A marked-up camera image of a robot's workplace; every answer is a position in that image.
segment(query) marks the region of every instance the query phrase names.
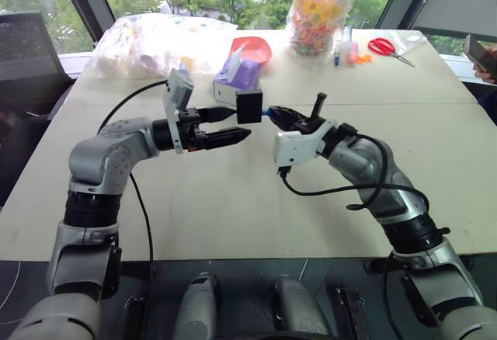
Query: chair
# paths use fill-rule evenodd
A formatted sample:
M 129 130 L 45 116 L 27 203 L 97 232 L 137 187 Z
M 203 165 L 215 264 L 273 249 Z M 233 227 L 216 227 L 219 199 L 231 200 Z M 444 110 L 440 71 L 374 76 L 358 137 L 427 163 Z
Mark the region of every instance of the chair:
M 0 15 L 0 111 L 20 118 L 0 147 L 0 209 L 74 82 L 41 12 Z

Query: table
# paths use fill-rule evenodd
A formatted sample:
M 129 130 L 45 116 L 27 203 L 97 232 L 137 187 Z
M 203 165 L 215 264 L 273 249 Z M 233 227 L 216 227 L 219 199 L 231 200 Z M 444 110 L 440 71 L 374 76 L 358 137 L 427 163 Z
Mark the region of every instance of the table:
M 274 58 L 264 71 L 264 104 L 309 114 L 315 95 L 328 93 L 322 116 L 345 121 L 388 142 L 395 160 L 432 204 L 439 227 L 452 229 L 459 253 L 494 252 L 497 223 L 497 134 L 492 121 L 440 59 L 423 44 L 406 55 L 410 68 L 389 57 L 355 68 L 310 69 L 289 57 L 280 31 L 262 36 Z M 370 33 L 354 31 L 360 53 Z M 214 104 L 212 76 L 196 76 L 191 106 Z M 125 95 L 149 81 L 111 81 L 84 73 L 55 116 L 0 213 L 0 259 L 50 258 L 56 224 L 64 215 L 68 155 L 95 134 L 103 117 Z M 116 118 L 164 116 L 162 90 L 131 100 Z M 236 125 L 234 117 L 205 125 Z M 141 162 L 134 170 L 151 217 L 156 259 L 385 256 L 391 249 L 365 210 L 349 212 L 354 192 L 302 198 L 276 175 L 271 156 L 276 127 L 250 124 L 242 143 L 214 151 Z M 347 185 L 322 160 L 295 168 L 290 183 L 302 190 Z M 144 221 L 128 186 L 121 202 L 124 260 L 148 257 Z

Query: plastic wrapper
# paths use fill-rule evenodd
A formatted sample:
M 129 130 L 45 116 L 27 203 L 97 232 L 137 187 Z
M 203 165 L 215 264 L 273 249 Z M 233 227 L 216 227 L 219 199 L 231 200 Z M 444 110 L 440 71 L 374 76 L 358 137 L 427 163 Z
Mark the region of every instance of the plastic wrapper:
M 215 74 L 237 26 L 210 18 L 140 14 L 119 18 L 93 51 L 87 70 L 100 78 L 167 78 L 182 64 Z
M 417 46 L 425 43 L 428 39 L 419 31 L 399 29 L 372 29 L 368 31 L 370 40 L 378 37 L 390 40 L 394 44 L 398 55 L 407 54 Z
M 294 0 L 287 17 L 290 49 L 307 59 L 329 60 L 333 35 L 352 7 L 353 0 Z

